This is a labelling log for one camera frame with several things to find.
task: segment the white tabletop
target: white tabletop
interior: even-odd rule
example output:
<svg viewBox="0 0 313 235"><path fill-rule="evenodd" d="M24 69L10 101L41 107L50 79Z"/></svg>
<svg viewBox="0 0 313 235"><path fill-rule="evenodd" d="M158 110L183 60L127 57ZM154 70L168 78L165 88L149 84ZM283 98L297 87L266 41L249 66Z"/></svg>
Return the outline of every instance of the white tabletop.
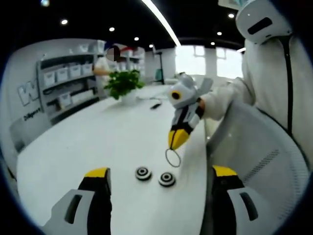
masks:
<svg viewBox="0 0 313 235"><path fill-rule="evenodd" d="M146 87L140 97L165 97L167 86ZM33 221L42 226L51 208L70 189L77 189L84 175L100 167L111 168L112 235L197 235L200 233L206 196L206 155L203 121L178 153L179 168L165 159L174 108L167 100L156 110L156 100L142 100L133 107L112 98L91 105L42 134L18 157L17 178L21 202ZM174 155L170 156L177 163ZM153 177L142 183L135 176L139 166ZM158 177L172 172L177 183L158 184Z"/></svg>

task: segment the metal ring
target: metal ring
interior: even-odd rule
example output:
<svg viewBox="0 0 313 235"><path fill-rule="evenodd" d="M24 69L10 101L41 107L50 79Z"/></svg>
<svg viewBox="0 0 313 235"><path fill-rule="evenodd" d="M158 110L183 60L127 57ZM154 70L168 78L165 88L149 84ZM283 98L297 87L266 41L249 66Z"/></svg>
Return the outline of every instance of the metal ring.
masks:
<svg viewBox="0 0 313 235"><path fill-rule="evenodd" d="M168 150L172 150L172 151L176 154L176 156L178 157L178 160L179 160L179 164L178 164L178 165L173 165L173 164L168 160L168 157L167 157L167 151L168 151ZM172 167L175 167L175 168L180 167L181 158L180 158L179 154L178 154L175 150L168 148L168 149L165 151L165 158L166 158L167 162L169 163L169 165L171 165Z"/></svg>

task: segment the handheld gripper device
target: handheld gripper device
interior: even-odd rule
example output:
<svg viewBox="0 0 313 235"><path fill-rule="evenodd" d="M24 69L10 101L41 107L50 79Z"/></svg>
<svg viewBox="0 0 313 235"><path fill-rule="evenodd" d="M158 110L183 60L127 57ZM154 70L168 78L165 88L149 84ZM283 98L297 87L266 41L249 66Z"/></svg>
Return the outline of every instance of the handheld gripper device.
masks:
<svg viewBox="0 0 313 235"><path fill-rule="evenodd" d="M50 235L111 234L111 170L88 172L78 189L65 194L53 207L42 227Z"/></svg>
<svg viewBox="0 0 313 235"><path fill-rule="evenodd" d="M212 85L212 79L204 78L201 87L197 89L193 78L183 73L178 83L170 88L168 99L175 108L168 135L170 149L176 150L188 140L204 113L199 106L200 96L208 93Z"/></svg>

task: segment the black and white disc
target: black and white disc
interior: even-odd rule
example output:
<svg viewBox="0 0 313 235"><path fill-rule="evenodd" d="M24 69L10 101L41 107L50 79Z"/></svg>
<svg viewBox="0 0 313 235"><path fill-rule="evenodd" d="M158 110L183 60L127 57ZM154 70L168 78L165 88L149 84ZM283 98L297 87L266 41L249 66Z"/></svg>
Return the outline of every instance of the black and white disc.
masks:
<svg viewBox="0 0 313 235"><path fill-rule="evenodd" d="M175 176L172 173L165 172L165 173L161 174L158 182L163 187L171 187L171 186L173 186L175 184L176 179L175 179Z"/></svg>
<svg viewBox="0 0 313 235"><path fill-rule="evenodd" d="M141 166L136 169L135 176L138 180L146 181L151 178L152 172L149 171L146 167Z"/></svg>

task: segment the white shirt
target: white shirt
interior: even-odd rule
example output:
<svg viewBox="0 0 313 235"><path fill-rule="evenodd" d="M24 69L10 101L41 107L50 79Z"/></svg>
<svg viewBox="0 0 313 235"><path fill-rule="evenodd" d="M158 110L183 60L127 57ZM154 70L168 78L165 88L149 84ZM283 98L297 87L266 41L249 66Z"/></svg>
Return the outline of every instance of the white shirt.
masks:
<svg viewBox="0 0 313 235"><path fill-rule="evenodd" d="M110 66L107 62L107 59L106 57L100 57L98 58L96 64L94 65L95 68L97 69L101 69L101 70L105 70L105 71L110 71ZM100 80L101 80L101 83L103 86L107 85L110 77L109 76L99 76Z"/></svg>
<svg viewBox="0 0 313 235"><path fill-rule="evenodd" d="M263 45L246 41L244 78L205 94L205 118L219 120L230 102L239 98L263 110L288 127L288 79L282 43L272 39ZM293 83L292 135L313 169L313 68L300 39L289 41Z"/></svg>

